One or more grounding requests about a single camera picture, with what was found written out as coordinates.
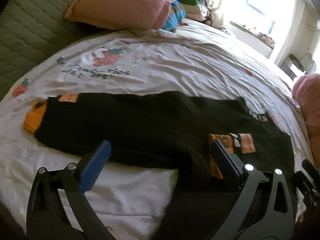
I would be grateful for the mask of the black small pants garment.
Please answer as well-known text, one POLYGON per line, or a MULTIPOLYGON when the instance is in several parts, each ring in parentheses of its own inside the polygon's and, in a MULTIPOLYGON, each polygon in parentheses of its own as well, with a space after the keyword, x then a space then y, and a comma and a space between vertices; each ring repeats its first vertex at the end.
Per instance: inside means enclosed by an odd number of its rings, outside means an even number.
POLYGON ((258 170, 282 170, 297 205, 290 136, 268 113, 254 113, 242 97, 65 94, 34 103, 23 127, 39 142, 66 153, 82 156, 106 140, 111 161, 178 170, 153 239, 207 239, 231 211, 240 191, 221 176, 210 153, 214 139, 258 170))

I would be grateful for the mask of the grey quilted headboard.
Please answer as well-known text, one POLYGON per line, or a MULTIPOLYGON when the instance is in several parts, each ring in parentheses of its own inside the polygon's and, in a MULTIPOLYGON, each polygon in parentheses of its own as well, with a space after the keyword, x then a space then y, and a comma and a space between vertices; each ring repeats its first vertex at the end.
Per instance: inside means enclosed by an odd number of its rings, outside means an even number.
POLYGON ((64 19, 74 0, 9 0, 1 13, 1 97, 14 83, 96 27, 64 19))

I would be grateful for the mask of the pink pillow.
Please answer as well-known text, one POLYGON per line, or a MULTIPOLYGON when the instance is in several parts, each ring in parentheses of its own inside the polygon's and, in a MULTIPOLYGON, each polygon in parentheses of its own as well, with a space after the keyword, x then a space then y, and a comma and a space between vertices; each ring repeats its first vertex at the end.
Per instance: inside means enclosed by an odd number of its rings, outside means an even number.
POLYGON ((108 30, 160 29, 176 0, 74 0, 64 19, 108 30))

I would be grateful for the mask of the green window sill clutter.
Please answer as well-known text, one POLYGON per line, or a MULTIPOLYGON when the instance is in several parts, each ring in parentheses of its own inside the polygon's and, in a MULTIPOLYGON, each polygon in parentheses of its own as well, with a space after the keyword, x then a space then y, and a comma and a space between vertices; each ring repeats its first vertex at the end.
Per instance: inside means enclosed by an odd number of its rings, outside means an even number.
POLYGON ((257 31, 257 29, 255 29, 255 28, 253 28, 253 30, 251 30, 251 29, 248 29, 245 25, 241 25, 241 24, 235 23, 233 21, 231 21, 230 24, 232 26, 256 37, 257 39, 259 39, 261 42, 263 42, 264 44, 266 44, 267 46, 269 46, 272 49, 274 48, 274 46, 276 44, 272 37, 270 37, 268 34, 257 31))

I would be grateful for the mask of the blue striped blanket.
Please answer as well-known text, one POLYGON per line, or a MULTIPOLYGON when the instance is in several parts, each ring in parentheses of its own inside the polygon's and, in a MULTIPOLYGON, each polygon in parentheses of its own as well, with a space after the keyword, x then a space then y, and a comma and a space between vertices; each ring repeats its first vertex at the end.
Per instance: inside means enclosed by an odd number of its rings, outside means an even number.
POLYGON ((174 32, 185 18, 186 12, 183 5, 179 1, 171 3, 168 18, 161 29, 174 32))

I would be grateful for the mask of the white strawberry print bedsheet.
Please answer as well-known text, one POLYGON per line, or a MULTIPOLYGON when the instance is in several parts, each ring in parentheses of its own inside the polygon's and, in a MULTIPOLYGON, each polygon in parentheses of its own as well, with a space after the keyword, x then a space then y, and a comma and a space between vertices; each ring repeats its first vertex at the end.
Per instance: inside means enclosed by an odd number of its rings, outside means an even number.
MULTIPOLYGON (((175 34, 117 31, 80 39, 33 67, 1 101, 1 203, 25 229, 36 171, 60 170, 80 159, 46 146, 23 127, 34 103, 65 94, 242 97, 254 113, 268 113, 290 136, 297 172, 313 155, 292 86, 285 73, 249 46, 194 22, 175 34)), ((153 239, 177 180, 178 170, 109 159, 86 196, 103 224, 121 239, 153 239)))

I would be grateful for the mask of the rolled pink duvet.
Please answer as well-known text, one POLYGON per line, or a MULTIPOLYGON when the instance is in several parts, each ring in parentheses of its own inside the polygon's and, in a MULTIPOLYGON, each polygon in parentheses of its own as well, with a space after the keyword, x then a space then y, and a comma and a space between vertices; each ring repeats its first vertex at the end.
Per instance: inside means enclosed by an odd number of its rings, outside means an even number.
POLYGON ((300 105, 308 131, 310 148, 317 168, 319 168, 319 74, 306 74, 293 85, 292 96, 300 105))

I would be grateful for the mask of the pile of folded clothes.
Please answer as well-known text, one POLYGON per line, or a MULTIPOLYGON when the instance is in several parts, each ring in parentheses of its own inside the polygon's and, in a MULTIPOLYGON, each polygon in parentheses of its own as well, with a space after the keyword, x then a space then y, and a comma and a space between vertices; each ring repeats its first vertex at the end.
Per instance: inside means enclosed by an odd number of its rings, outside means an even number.
POLYGON ((210 25, 212 16, 206 0, 178 0, 185 9, 186 18, 210 25))

